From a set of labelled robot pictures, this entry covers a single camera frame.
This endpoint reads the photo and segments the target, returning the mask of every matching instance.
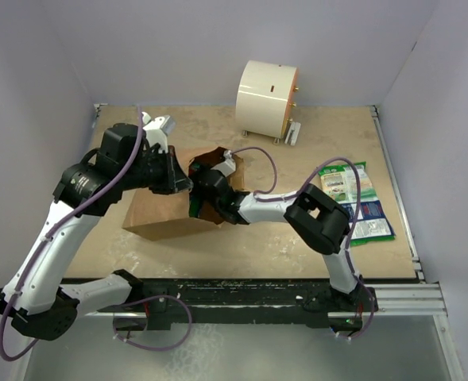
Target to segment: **beige tabletop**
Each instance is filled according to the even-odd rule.
[[[293,114],[302,123],[295,147],[274,145],[270,137],[244,138],[235,125],[234,107],[145,107],[152,116],[172,115],[177,122],[169,140],[179,147],[227,148],[250,145],[267,149],[277,162],[275,193],[298,189],[311,171],[332,156],[366,161],[396,239],[352,249],[354,262],[366,278],[415,278],[408,242],[377,131],[368,107],[300,107]],[[97,147],[114,123],[137,123],[134,107],[105,106],[91,143]],[[246,163],[246,187],[269,189],[272,168],[260,152],[239,154]],[[103,277],[125,268],[137,277],[183,278],[326,278],[325,263],[288,224],[262,222],[249,226],[225,224],[194,236],[147,241],[121,228],[133,191],[110,207],[83,242],[66,277]]]

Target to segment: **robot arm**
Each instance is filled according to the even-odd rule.
[[[89,152],[80,163],[64,171],[54,190],[54,202],[44,227],[29,255],[10,282],[0,289],[0,314],[11,297],[15,293],[18,295],[9,312],[12,326],[18,332],[54,340],[66,332],[77,317],[141,297],[141,281],[123,270],[80,285],[60,285],[60,282],[87,234],[110,205],[121,199],[123,191],[147,187],[156,194],[174,194],[191,189],[192,182],[177,163],[175,149],[167,143],[167,135],[174,125],[169,116],[164,116],[144,127],[147,139],[142,140],[135,161],[121,181],[54,232],[52,240],[30,267],[23,287],[15,291],[21,273],[29,266],[40,242],[46,240],[47,232],[62,217],[103,189],[124,167],[133,151],[137,126],[116,124],[109,128],[99,149]],[[94,156],[95,162],[89,163]]]
[[[54,190],[54,202],[34,246],[15,276],[0,289],[0,314],[17,294],[8,315],[11,325],[22,335],[55,340],[73,321],[85,314],[144,297],[143,282],[124,270],[104,279],[79,285],[60,285],[64,274],[87,234],[105,215],[122,192],[149,188],[156,194],[175,194],[193,188],[229,223],[249,225],[259,221],[288,222],[306,244],[321,253],[331,275],[331,285],[343,294],[356,287],[344,250],[350,228],[347,212],[321,190],[309,185],[303,192],[283,195],[257,195],[233,190],[226,177],[235,171],[235,162],[226,154],[224,162],[200,171],[189,179],[176,161],[167,136],[175,122],[158,117],[145,127],[146,139],[130,169],[115,186],[84,211],[69,219],[52,236],[37,257],[21,290],[15,291],[21,273],[28,267],[37,246],[63,216],[92,198],[124,167],[133,151],[137,126],[116,124],[109,128],[99,149],[64,171]],[[310,212],[318,209],[317,217]]]
[[[308,184],[300,193],[235,191],[226,178],[234,171],[235,162],[226,152],[224,162],[191,177],[195,184],[192,192],[206,199],[231,224],[289,223],[307,246],[322,254],[331,287],[343,294],[355,290],[358,285],[355,277],[359,272],[349,264],[345,250],[346,235],[350,231],[346,210],[313,184]],[[316,210],[319,213],[314,217],[312,214]]]

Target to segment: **white cylinder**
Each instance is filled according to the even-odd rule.
[[[249,61],[242,73],[235,121],[241,130],[283,138],[296,90],[297,67]]]

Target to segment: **white wall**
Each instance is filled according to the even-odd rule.
[[[233,104],[248,60],[298,103],[382,101],[436,0],[42,0],[95,102]]]
[[[382,104],[381,125],[468,376],[468,0],[439,2]]]
[[[42,5],[0,0],[0,287],[39,232],[60,173],[83,153],[92,102]],[[14,354],[17,335],[9,335]],[[10,366],[0,359],[0,380]]]

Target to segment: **cardboard box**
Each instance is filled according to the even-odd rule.
[[[193,162],[214,166],[223,160],[224,147],[176,148],[177,160],[188,173]],[[236,171],[228,176],[235,190],[244,190],[244,163],[234,155]],[[224,220],[212,206],[205,202],[200,218],[189,217],[190,195],[188,192],[168,196],[153,194],[148,189],[135,191],[122,228],[151,241],[163,240],[216,230]]]

